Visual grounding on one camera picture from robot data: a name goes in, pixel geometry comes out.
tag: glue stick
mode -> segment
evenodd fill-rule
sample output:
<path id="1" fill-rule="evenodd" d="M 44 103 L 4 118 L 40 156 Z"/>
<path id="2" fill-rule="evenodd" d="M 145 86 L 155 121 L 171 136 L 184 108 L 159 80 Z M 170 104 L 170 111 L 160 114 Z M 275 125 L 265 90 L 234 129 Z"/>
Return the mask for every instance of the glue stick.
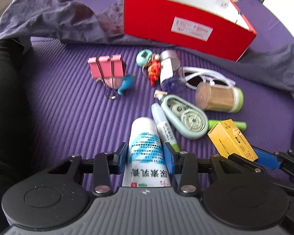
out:
<path id="1" fill-rule="evenodd" d="M 154 103 L 151 105 L 151 113 L 154 118 L 154 122 L 157 125 L 161 143 L 164 144 L 165 142 L 169 142 L 175 152 L 180 152 L 181 150 L 176 142 L 176 138 L 162 107 L 158 103 Z"/>
<path id="2" fill-rule="evenodd" d="M 171 186 L 157 127 L 150 118 L 137 118 L 132 124 L 122 186 Z"/>

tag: transparent plastic jar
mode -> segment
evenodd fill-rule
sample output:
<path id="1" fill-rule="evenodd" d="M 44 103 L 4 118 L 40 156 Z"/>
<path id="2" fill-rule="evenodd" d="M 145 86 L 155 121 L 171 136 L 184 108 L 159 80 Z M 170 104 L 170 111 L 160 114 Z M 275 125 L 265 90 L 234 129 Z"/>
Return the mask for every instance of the transparent plastic jar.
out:
<path id="1" fill-rule="evenodd" d="M 160 85 L 163 91 L 178 91 L 185 86 L 183 67 L 174 50 L 165 50 L 160 54 Z"/>

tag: red box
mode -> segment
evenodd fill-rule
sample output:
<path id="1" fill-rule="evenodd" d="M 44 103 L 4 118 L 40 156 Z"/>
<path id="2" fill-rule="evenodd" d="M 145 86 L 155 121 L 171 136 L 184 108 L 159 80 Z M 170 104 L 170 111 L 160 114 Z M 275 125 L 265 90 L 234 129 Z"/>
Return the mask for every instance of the red box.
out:
<path id="1" fill-rule="evenodd" d="M 231 0 L 124 0 L 124 32 L 233 61 L 256 37 Z"/>

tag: binder clip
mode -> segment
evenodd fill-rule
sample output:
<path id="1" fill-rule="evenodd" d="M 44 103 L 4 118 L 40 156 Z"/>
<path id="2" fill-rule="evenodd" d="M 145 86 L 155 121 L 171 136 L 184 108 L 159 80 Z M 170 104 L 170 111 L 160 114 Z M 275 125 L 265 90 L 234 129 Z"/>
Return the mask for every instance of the binder clip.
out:
<path id="1" fill-rule="evenodd" d="M 121 55 L 91 57 L 88 59 L 91 75 L 96 82 L 102 81 L 106 87 L 105 96 L 108 99 L 115 99 L 118 95 L 117 89 L 123 83 L 126 63 L 121 59 Z M 114 95 L 109 95 L 108 88 L 112 88 Z"/>

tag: small yellow carton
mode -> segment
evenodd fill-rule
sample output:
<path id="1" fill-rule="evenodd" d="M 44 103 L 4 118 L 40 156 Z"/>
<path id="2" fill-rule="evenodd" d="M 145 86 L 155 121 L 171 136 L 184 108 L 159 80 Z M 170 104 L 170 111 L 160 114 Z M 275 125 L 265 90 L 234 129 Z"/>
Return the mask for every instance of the small yellow carton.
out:
<path id="1" fill-rule="evenodd" d="M 219 154 L 225 158 L 236 153 L 252 162 L 258 159 L 255 151 L 232 119 L 218 122 L 208 132 L 208 136 Z"/>

